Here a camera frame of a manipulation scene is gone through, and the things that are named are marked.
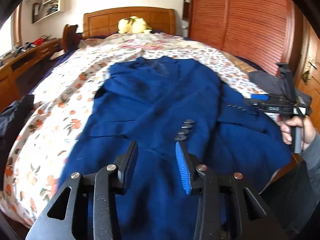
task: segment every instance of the floral bedsheet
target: floral bedsheet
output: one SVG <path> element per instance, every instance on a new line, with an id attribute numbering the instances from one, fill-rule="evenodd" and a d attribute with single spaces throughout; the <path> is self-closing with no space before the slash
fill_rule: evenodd
<path id="1" fill-rule="evenodd" d="M 34 112 L 17 137 L 4 174 L 0 208 L 32 226 L 57 189 L 57 180 L 84 128 L 93 97 L 116 62 L 168 56 L 206 65 L 244 97 L 263 90 L 251 83 L 220 51 L 164 33 L 114 34 L 82 41 L 67 61 L 35 89 Z"/>

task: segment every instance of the bed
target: bed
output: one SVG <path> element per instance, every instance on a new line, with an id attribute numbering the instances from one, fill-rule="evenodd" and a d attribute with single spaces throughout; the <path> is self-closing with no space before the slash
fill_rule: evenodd
<path id="1" fill-rule="evenodd" d="M 143 17 L 162 33 L 113 34 L 120 19 L 133 15 Z M 92 113 L 93 97 L 109 78 L 108 68 L 116 62 L 140 56 L 193 58 L 244 97 L 265 93 L 220 51 L 174 36 L 175 26 L 172 9 L 125 7 L 84 14 L 79 49 L 54 68 L 33 92 L 33 112 L 8 156 L 4 190 L 0 192 L 3 213 L 26 227 L 32 226 L 56 192 L 61 171 Z M 67 25 L 62 41 L 65 50 L 75 45 L 75 36 L 76 28 Z M 91 39 L 93 36 L 107 38 Z"/>

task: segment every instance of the yellow stuffed toy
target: yellow stuffed toy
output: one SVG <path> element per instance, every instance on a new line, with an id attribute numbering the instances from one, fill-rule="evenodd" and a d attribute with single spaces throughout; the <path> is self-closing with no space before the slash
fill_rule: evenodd
<path id="1" fill-rule="evenodd" d="M 121 19 L 118 23 L 119 33 L 150 33 L 150 28 L 143 18 L 131 16 Z"/>

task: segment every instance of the jacket sleeve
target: jacket sleeve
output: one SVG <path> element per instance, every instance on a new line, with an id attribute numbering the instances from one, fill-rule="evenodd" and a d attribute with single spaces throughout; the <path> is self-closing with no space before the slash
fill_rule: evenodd
<path id="1" fill-rule="evenodd" d="M 307 164 L 307 172 L 317 203 L 320 201 L 320 135 L 316 132 L 316 137 L 303 151 L 302 157 Z"/>

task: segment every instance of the jacket button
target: jacket button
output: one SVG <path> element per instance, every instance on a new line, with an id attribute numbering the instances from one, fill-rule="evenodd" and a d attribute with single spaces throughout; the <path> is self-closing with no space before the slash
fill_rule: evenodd
<path id="1" fill-rule="evenodd" d="M 191 129 L 192 125 L 189 123 L 185 123 L 184 125 L 181 126 L 182 129 Z"/>
<path id="2" fill-rule="evenodd" d="M 191 119 L 187 119 L 187 120 L 185 120 L 183 123 L 194 124 L 195 121 L 193 121 L 193 120 L 191 120 Z"/>
<path id="3" fill-rule="evenodd" d="M 184 135 L 186 135 L 186 134 L 188 134 L 188 133 L 189 133 L 189 130 L 188 130 L 188 129 L 182 129 L 182 130 L 178 131 L 178 134 L 184 134 Z"/>
<path id="4" fill-rule="evenodd" d="M 175 141 L 183 141 L 183 140 L 185 140 L 186 138 L 187 138 L 186 135 L 184 135 L 184 134 L 179 134 L 179 135 L 177 135 L 177 136 L 174 138 L 174 140 L 175 140 Z"/>

